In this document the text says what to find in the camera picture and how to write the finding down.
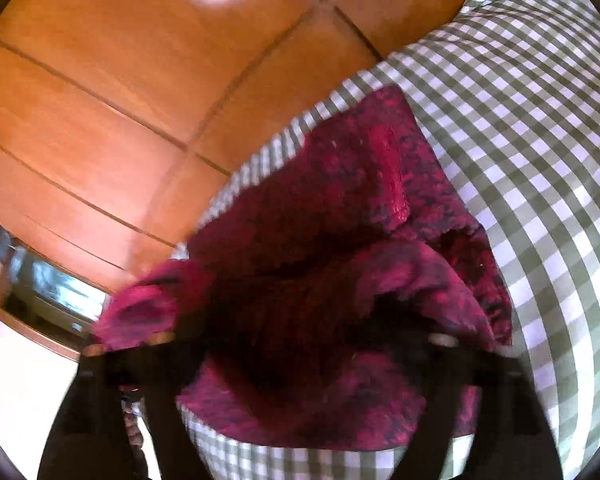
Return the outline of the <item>maroon floral patterned garment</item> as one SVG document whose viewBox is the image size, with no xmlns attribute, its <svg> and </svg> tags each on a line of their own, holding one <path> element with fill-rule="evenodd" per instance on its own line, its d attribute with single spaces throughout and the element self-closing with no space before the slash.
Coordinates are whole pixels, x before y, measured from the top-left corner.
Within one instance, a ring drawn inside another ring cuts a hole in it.
<svg viewBox="0 0 600 480">
<path fill-rule="evenodd" d="M 423 359 L 442 332 L 491 350 L 512 302 L 402 91 L 379 89 L 307 137 L 187 244 L 118 292 L 94 327 L 108 347 L 186 324 L 207 346 L 178 400 L 229 438 L 284 448 L 407 445 Z"/>
</svg>

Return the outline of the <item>orange wooden wardrobe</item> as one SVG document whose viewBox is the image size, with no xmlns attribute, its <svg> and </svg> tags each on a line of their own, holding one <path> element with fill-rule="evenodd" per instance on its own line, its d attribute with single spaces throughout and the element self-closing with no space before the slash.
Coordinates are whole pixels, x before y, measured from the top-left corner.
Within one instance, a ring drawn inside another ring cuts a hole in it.
<svg viewBox="0 0 600 480">
<path fill-rule="evenodd" d="M 0 223 L 107 288 L 165 259 L 228 176 L 464 0 L 12 0 Z"/>
</svg>

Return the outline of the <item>window with wooden frame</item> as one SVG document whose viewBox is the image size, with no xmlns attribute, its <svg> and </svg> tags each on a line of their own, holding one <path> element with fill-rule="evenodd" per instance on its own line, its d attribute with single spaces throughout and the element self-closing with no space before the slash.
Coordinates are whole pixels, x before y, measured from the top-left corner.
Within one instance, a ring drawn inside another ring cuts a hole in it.
<svg viewBox="0 0 600 480">
<path fill-rule="evenodd" d="M 109 295 L 54 266 L 0 225 L 0 321 L 75 361 Z"/>
</svg>

